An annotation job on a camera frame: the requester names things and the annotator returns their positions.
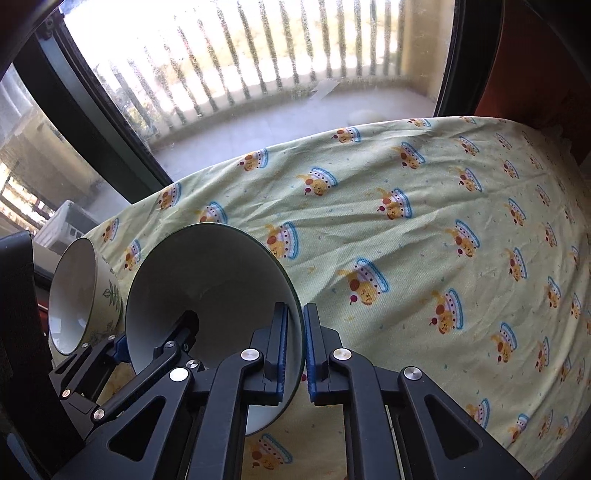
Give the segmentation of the red curtain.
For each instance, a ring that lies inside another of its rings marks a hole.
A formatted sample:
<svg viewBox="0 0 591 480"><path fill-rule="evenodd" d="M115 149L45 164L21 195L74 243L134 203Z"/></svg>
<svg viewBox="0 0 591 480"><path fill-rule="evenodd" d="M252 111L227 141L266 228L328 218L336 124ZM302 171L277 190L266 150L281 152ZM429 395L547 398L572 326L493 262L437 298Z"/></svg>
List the red curtain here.
<svg viewBox="0 0 591 480"><path fill-rule="evenodd" d="M524 1L504 3L495 62L476 114L540 128L590 113L590 84L551 28Z"/></svg>

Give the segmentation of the white plastic balcony crate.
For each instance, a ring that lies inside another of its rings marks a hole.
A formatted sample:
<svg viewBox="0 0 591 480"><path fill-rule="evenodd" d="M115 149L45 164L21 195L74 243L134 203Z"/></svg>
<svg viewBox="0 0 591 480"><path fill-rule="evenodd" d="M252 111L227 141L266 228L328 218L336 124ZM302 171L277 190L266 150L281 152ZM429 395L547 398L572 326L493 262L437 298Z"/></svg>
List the white plastic balcony crate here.
<svg viewBox="0 0 591 480"><path fill-rule="evenodd" d="M34 241L62 255L71 243L95 228L98 222L83 208L66 200L35 234Z"/></svg>

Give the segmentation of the balcony metal railing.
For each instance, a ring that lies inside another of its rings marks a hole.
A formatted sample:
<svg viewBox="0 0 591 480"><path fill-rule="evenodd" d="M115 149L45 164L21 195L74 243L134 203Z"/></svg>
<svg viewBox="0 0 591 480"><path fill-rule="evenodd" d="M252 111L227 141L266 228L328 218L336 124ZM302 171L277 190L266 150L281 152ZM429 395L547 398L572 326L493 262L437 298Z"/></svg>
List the balcony metal railing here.
<svg viewBox="0 0 591 480"><path fill-rule="evenodd" d="M401 73L400 1L104 1L89 18L84 58L145 142L285 91Z"/></svg>

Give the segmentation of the large floral ceramic bowl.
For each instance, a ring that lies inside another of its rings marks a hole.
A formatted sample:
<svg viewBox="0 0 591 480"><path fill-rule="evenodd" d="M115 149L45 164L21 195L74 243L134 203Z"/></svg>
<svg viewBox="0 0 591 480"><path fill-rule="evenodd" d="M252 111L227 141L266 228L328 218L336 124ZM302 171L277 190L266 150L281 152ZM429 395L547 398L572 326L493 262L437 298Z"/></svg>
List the large floral ceramic bowl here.
<svg viewBox="0 0 591 480"><path fill-rule="evenodd" d="M276 303L290 309L283 402L252 406L246 432L266 429L297 392L304 368L301 302L279 260L262 243L228 225L199 223L159 242L142 260L127 295L125 333L136 373L152 360L173 324L187 310L199 331L190 356L205 368L244 349L256 329L270 325Z"/></svg>

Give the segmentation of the dark window frame post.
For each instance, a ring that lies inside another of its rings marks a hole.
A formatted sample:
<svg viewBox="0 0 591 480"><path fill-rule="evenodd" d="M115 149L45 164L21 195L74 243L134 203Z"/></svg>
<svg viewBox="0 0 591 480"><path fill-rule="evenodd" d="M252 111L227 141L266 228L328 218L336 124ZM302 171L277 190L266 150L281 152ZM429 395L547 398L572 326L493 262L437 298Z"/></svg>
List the dark window frame post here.
<svg viewBox="0 0 591 480"><path fill-rule="evenodd" d="M127 201L172 183L91 71L58 1L10 1L1 9L1 64L13 65L65 139Z"/></svg>

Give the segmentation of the middle floral ceramic bowl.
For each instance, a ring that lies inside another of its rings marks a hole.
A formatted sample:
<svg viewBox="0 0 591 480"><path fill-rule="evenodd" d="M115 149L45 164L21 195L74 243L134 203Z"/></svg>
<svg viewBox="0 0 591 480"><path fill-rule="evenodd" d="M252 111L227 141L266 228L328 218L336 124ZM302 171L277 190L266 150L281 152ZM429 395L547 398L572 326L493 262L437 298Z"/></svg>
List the middle floral ceramic bowl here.
<svg viewBox="0 0 591 480"><path fill-rule="evenodd" d="M118 280L93 243L71 243L55 270L48 305L49 334L55 349L72 354L113 334L122 311Z"/></svg>

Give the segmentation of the yellow patterned tablecloth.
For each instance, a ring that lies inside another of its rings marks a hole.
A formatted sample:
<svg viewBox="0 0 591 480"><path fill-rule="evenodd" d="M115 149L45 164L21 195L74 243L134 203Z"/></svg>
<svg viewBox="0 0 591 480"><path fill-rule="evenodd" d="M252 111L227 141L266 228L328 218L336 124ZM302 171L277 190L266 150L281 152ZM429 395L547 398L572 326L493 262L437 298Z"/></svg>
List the yellow patterned tablecloth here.
<svg viewBox="0 0 591 480"><path fill-rule="evenodd" d="M590 187L569 150L485 117L322 132L204 168L90 232L128 289L172 232L276 256L377 366L418 365L535 478L590 406Z"/></svg>

